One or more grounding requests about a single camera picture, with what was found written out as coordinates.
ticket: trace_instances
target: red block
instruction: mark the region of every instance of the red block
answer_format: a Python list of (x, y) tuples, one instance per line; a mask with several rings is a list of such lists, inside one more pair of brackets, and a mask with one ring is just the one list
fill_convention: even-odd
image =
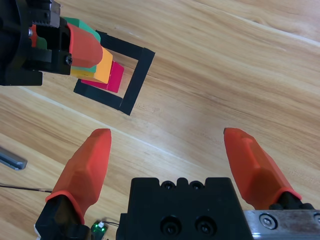
[(88, 84), (93, 87), (97, 87), (100, 89), (108, 90), (113, 93), (117, 93), (119, 92), (124, 70), (125, 68), (123, 66), (113, 61), (111, 66), (111, 71), (110, 71), (109, 82), (107, 84), (102, 82), (88, 81), (88, 80), (81, 80), (81, 82), (83, 84)]

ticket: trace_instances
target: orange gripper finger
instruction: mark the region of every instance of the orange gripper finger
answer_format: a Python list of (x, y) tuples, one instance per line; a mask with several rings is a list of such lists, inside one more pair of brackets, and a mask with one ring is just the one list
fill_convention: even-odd
[(92, 68), (99, 64), (103, 49), (95, 36), (69, 23), (67, 27), (70, 30), (69, 53), (72, 55), (72, 66)]
[(224, 144), (241, 196), (256, 210), (269, 209), (284, 192), (301, 200), (275, 161), (252, 136), (237, 128), (226, 128)]
[(82, 224), (87, 209), (98, 201), (111, 148), (110, 129), (97, 129), (67, 162), (46, 202), (59, 195), (71, 201)]

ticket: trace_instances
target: orange block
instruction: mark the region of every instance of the orange block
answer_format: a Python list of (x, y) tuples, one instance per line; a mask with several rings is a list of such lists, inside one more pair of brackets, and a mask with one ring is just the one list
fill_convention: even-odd
[(88, 80), (96, 83), (107, 84), (111, 72), (113, 55), (102, 47), (102, 60), (96, 66), (96, 72), (89, 72), (80, 69), (71, 69), (71, 75), (78, 79)]

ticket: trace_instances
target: black plastic frame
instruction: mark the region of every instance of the black plastic frame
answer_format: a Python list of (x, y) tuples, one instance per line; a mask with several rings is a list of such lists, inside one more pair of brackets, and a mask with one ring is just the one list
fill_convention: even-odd
[(138, 60), (138, 63), (123, 98), (94, 86), (82, 83), (81, 79), (77, 81), (73, 92), (119, 110), (130, 116), (154, 59), (155, 52), (110, 36), (105, 32), (96, 32), (101, 36), (100, 43), (102, 47), (136, 59)]

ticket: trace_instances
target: wood grain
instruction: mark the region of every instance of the wood grain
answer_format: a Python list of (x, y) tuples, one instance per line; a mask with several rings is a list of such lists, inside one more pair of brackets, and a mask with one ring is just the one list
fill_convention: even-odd
[(317, 0), (195, 0), (250, 21), (311, 40), (320, 40)]
[[(276, 1), (61, 2), (64, 16), (150, 48), (155, 59), (131, 116), (73, 93), (70, 76), (45, 73), (41, 87), (0, 88), (0, 145), (29, 161), (21, 172), (0, 165), (0, 182), (52, 188), (90, 133), (110, 128), (108, 173), (85, 221), (118, 220), (134, 177), (232, 178), (223, 130), (236, 127), (258, 140), (304, 202), (320, 208), (320, 43), (312, 21), (286, 14)], [(305, 19), (314, 19), (306, 1), (294, 2), (296, 9), (308, 7)], [(253, 10), (243, 15), (234, 4)], [(287, 23), (309, 28), (294, 32)], [(136, 62), (115, 60), (125, 66), (121, 96)], [(35, 239), (45, 196), (0, 189), (0, 239)]]

